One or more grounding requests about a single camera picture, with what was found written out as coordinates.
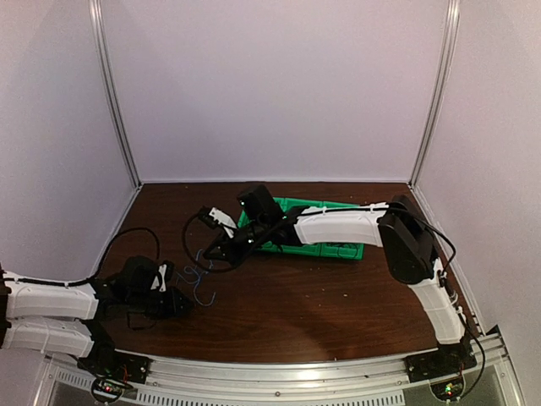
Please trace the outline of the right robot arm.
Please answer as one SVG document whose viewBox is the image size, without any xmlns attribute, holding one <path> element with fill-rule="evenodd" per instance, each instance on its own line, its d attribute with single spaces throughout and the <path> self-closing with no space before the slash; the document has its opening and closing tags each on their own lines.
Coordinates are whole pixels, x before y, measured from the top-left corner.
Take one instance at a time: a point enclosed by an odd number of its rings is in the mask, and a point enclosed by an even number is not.
<svg viewBox="0 0 541 406">
<path fill-rule="evenodd" d="M 451 373 L 471 352 L 471 335 L 458 295 L 447 280 L 447 265 L 436 247 L 439 231 L 405 196 L 367 206 L 294 206 L 283 211 L 258 184 L 238 196 L 248 223 L 239 227 L 224 211 L 203 207 L 196 217 L 220 234 L 204 253 L 235 269 L 264 244 L 366 244 L 383 249 L 390 274 L 417 296 L 434 328 L 434 367 Z"/>
</svg>

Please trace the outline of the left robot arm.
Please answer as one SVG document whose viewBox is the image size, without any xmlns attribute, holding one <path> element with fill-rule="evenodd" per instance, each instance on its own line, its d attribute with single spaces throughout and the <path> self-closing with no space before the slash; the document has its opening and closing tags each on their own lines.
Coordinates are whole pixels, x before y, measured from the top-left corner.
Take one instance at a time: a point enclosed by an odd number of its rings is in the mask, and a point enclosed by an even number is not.
<svg viewBox="0 0 541 406">
<path fill-rule="evenodd" d="M 121 356 L 103 328 L 105 321 L 151 321 L 181 318 L 193 302 L 170 285 L 174 265 L 144 256 L 126 260 L 120 272 L 105 279 L 62 282 L 1 277 L 1 347 L 67 354 L 90 370 L 112 376 Z"/>
</svg>

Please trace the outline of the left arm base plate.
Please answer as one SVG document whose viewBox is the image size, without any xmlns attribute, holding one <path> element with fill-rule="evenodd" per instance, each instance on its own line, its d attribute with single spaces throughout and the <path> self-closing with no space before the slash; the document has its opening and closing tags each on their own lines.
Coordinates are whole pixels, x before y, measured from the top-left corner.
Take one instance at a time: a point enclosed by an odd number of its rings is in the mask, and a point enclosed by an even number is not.
<svg viewBox="0 0 541 406">
<path fill-rule="evenodd" d="M 150 372 L 150 358 L 128 354 L 117 350 L 106 350 L 103 354 L 92 352 L 88 357 L 75 357 L 76 365 L 94 380 L 90 384 L 90 395 L 101 404 L 117 402 L 126 395 L 135 395 L 135 384 L 145 384 Z"/>
</svg>

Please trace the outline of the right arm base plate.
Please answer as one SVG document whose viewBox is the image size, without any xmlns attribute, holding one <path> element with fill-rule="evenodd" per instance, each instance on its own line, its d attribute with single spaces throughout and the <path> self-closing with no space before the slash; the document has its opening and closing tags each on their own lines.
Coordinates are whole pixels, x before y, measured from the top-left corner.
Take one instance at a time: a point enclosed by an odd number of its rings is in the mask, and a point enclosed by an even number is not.
<svg viewBox="0 0 541 406">
<path fill-rule="evenodd" d="M 428 381 L 434 397 L 445 403 L 462 398 L 466 393 L 464 372 L 476 365 L 476 357 L 471 352 L 447 353 L 441 348 L 405 358 L 409 381 Z"/>
</svg>

